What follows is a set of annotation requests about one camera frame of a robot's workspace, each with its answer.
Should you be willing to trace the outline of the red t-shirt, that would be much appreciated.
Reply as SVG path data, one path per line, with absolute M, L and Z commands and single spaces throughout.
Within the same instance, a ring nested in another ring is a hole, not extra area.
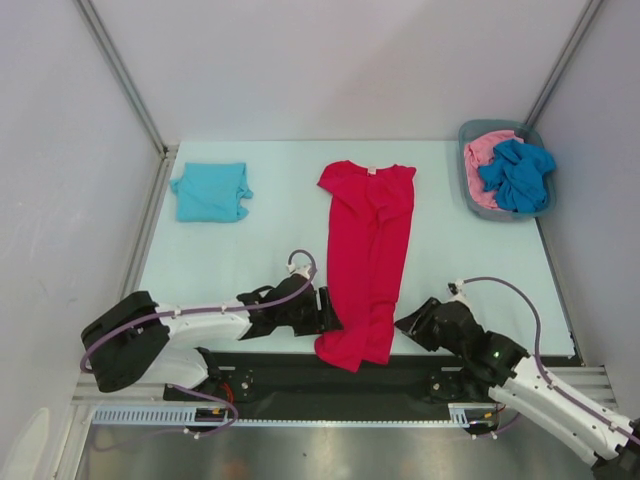
M 414 167 L 365 168 L 348 160 L 321 174 L 318 186 L 331 195 L 327 284 L 342 329 L 321 335 L 315 352 L 332 366 L 357 372 L 364 362 L 389 361 L 415 174 Z

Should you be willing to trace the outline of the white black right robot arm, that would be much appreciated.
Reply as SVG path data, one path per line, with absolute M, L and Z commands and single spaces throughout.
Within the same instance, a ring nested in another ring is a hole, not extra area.
M 536 423 L 591 467 L 596 479 L 639 477 L 639 422 L 597 403 L 510 338 L 484 329 L 458 294 L 428 299 L 395 322 L 427 351 L 445 349 L 463 364 L 461 388 L 488 397 Z

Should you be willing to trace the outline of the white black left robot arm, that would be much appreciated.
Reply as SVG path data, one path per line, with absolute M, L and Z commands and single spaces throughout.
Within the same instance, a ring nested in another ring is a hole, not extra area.
M 207 400 L 228 387 L 208 343 L 267 337 L 280 327 L 297 337 L 343 328 L 327 288 L 315 288 L 303 272 L 210 307 L 162 307 L 136 291 L 82 331 L 80 367 L 102 393 L 159 382 Z

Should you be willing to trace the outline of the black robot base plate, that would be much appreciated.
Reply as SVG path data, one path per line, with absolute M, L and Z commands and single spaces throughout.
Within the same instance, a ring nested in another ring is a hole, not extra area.
M 490 400 L 452 356 L 392 356 L 387 365 L 367 364 L 356 373 L 309 354 L 205 352 L 204 358 L 204 379 L 167 380 L 164 399 L 195 402 L 203 394 L 219 394 L 237 409 L 278 405 L 316 411 L 328 404 L 338 412 L 371 410 L 374 404 L 416 411 L 423 405 Z

